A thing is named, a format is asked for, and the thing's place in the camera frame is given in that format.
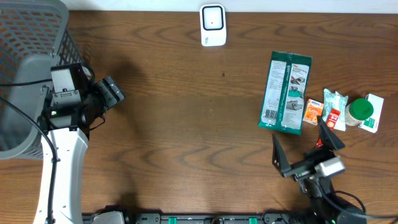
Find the green white 3M package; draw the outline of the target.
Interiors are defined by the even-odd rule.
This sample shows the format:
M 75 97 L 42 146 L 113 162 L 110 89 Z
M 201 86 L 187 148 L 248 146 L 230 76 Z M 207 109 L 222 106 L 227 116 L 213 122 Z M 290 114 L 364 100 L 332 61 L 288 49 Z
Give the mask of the green white 3M package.
M 273 51 L 258 126 L 283 133 L 302 133 L 305 92 L 312 57 Z

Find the white toothpaste box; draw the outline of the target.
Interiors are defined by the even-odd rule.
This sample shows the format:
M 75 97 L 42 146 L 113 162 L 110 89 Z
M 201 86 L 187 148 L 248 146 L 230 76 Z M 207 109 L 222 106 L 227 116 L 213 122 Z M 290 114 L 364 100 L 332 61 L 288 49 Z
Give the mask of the white toothpaste box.
M 373 114 L 366 120 L 364 120 L 358 127 L 369 131 L 371 133 L 376 133 L 378 131 L 382 107 L 384 103 L 384 99 L 373 95 L 371 93 L 367 94 L 365 99 L 367 99 L 373 106 L 374 112 Z

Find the green lid white jar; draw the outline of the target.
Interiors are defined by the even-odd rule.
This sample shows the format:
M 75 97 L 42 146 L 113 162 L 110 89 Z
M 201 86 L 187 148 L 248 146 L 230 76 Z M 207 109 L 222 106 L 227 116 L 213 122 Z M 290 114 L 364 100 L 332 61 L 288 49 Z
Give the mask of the green lid white jar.
M 358 126 L 374 113 L 373 105 L 365 98 L 358 98 L 346 106 L 345 123 Z

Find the orange Kleenex tissue pack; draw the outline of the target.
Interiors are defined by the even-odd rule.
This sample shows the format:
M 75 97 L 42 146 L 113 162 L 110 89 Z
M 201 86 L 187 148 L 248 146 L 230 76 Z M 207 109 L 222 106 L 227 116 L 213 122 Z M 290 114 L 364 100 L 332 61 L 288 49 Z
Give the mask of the orange Kleenex tissue pack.
M 323 103 L 313 99 L 309 99 L 307 101 L 307 105 L 303 115 L 303 121 L 312 125 L 317 125 L 318 124 L 317 118 L 322 115 L 323 107 L 324 107 Z

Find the red white sachet stick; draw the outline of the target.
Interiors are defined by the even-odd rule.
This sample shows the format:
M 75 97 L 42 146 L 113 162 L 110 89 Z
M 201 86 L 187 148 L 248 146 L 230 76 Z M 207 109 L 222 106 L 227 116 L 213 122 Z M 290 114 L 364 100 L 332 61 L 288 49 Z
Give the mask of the red white sachet stick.
M 334 128 L 336 126 L 338 118 L 340 117 L 340 114 L 341 114 L 340 111 L 338 111 L 336 109 L 332 109 L 330 114 L 328 115 L 328 118 L 325 121 L 325 124 L 327 125 L 327 127 L 329 128 L 330 131 L 334 131 Z M 321 146 L 323 146 L 323 143 L 322 143 L 321 136 L 319 136 L 318 141 L 315 145 L 315 148 L 319 148 Z

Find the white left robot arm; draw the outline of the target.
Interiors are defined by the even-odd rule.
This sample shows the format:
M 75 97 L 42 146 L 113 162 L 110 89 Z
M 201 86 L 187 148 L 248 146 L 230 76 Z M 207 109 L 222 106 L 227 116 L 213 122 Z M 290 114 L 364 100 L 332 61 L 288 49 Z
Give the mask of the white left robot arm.
M 92 125 L 124 98 L 111 77 L 84 63 L 50 69 L 52 87 L 37 119 L 43 169 L 34 223 L 83 223 L 81 176 Z

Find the light green wipes packet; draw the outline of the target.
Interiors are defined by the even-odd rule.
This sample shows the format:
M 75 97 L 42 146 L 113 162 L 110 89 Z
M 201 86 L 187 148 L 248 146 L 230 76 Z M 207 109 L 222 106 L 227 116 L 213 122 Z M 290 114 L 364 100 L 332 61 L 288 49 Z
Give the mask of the light green wipes packet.
M 322 119 L 327 121 L 329 114 L 332 109 L 338 110 L 340 112 L 339 118 L 336 122 L 335 129 L 339 131 L 346 131 L 345 124 L 345 108 L 348 102 L 348 96 L 343 96 L 339 94 L 337 91 L 332 93 L 328 89 L 323 90 L 323 113 Z

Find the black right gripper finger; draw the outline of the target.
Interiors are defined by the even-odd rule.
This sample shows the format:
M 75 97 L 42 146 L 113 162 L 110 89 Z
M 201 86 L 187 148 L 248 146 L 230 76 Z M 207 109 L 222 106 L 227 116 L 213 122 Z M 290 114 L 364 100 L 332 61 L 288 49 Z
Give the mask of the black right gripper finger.
M 327 126 L 326 122 L 322 120 L 321 116 L 317 117 L 319 139 L 317 142 L 317 148 L 325 147 L 331 151 L 339 151 L 345 148 L 345 144 L 338 138 L 338 136 Z
M 286 174 L 289 170 L 291 170 L 291 166 L 275 134 L 272 135 L 272 143 L 273 143 L 272 164 L 280 174 Z

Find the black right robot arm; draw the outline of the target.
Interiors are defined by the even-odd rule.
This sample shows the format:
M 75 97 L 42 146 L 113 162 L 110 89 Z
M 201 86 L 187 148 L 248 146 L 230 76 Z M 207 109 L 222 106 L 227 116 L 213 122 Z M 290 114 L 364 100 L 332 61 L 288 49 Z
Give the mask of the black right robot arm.
M 290 164 L 275 134 L 272 135 L 272 164 L 282 177 L 299 183 L 300 191 L 310 199 L 311 210 L 297 219 L 299 223 L 366 223 L 366 209 L 338 196 L 331 178 L 344 172 L 343 161 L 335 154 L 345 144 L 327 126 L 318 122 L 321 146 L 304 154 L 303 160 Z

